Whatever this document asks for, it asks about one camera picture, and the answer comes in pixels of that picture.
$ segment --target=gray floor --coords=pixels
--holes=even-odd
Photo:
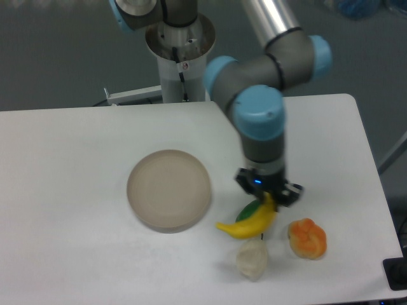
[[[407,19],[382,8],[353,22],[315,1],[288,2],[309,34],[331,43],[335,66],[326,79],[285,94],[353,95],[380,160],[407,130]],[[210,58],[261,53],[240,0],[199,3],[217,30]],[[84,107],[104,98],[103,87],[114,93],[158,85],[143,37],[142,30],[122,33],[105,0],[0,1],[0,111]],[[407,154],[382,182],[396,218],[407,212]]]

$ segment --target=blue object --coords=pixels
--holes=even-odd
[[[281,92],[265,85],[249,87],[235,99],[233,122],[250,139],[267,141],[282,135],[286,114]]]
[[[348,18],[361,19],[376,13],[381,0],[335,0],[337,10]]]
[[[314,45],[314,72],[312,80],[322,78],[332,68],[332,52],[329,43],[320,36],[309,36]]]
[[[203,84],[211,97],[217,76],[231,62],[237,62],[237,60],[230,56],[220,56],[212,60],[206,67]]]
[[[114,0],[109,0],[109,3],[110,3],[110,7],[112,7],[114,17],[116,17],[116,20],[117,20],[117,23],[120,26],[120,29],[124,33],[133,33],[133,30],[130,27],[128,27],[128,25],[124,21],[123,17],[120,15],[119,9],[117,8],[116,3],[114,2]]]

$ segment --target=metal bracket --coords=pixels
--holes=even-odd
[[[147,87],[113,94],[109,94],[107,89],[104,88],[104,92],[109,105],[117,105],[126,102],[141,102],[146,98],[161,98],[162,96],[161,86]]]

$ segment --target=black cable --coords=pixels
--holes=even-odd
[[[178,57],[178,49],[175,46],[172,47],[172,55],[174,56],[174,60],[175,60],[176,64],[180,64],[181,61],[179,60],[179,57]],[[184,101],[189,102],[190,100],[188,98],[188,94],[186,93],[184,73],[182,73],[182,72],[179,73],[179,79],[181,80],[181,84],[182,84],[183,90],[184,90]]]
[[[93,105],[92,107],[100,106],[100,105],[102,105],[103,103],[106,103],[106,102],[107,102],[107,100],[105,99],[105,100],[103,100],[102,102],[96,103],[96,104]]]

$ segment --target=silver metal tube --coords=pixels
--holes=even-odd
[[[157,0],[116,0],[116,3],[125,13],[141,17],[153,10]]]
[[[299,27],[286,0],[243,0],[243,6],[262,47],[276,36]]]

